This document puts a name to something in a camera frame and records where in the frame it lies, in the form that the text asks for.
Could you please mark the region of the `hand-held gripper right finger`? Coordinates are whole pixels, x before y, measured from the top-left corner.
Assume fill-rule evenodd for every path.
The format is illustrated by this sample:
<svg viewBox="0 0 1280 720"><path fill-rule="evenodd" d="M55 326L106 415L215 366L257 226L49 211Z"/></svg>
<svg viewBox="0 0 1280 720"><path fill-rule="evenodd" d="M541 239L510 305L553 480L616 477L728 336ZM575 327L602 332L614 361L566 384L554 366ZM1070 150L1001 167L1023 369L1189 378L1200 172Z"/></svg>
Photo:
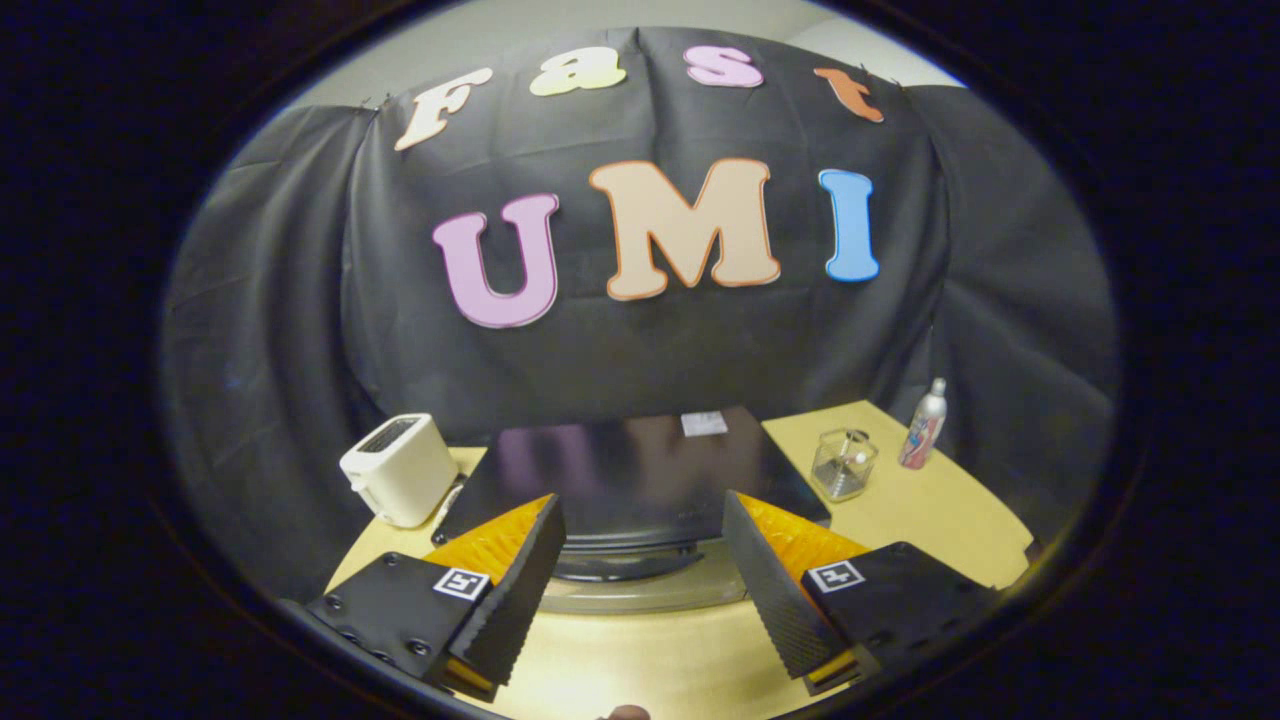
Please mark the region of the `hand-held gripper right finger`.
<svg viewBox="0 0 1280 720"><path fill-rule="evenodd" d="M786 673L812 694L910 667L1000 597L915 544L870 550L737 491L722 534Z"/></svg>

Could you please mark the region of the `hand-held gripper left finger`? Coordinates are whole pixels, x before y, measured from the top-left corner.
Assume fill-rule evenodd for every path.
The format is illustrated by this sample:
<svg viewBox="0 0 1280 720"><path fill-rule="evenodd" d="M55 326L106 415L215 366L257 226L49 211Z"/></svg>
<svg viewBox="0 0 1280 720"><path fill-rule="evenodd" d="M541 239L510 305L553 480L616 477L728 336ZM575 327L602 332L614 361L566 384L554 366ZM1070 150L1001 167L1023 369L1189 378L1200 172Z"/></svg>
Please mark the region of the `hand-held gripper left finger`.
<svg viewBox="0 0 1280 720"><path fill-rule="evenodd" d="M378 673L489 702L511 679L564 539L561 500L544 495L424 557L385 552L283 609Z"/></svg>

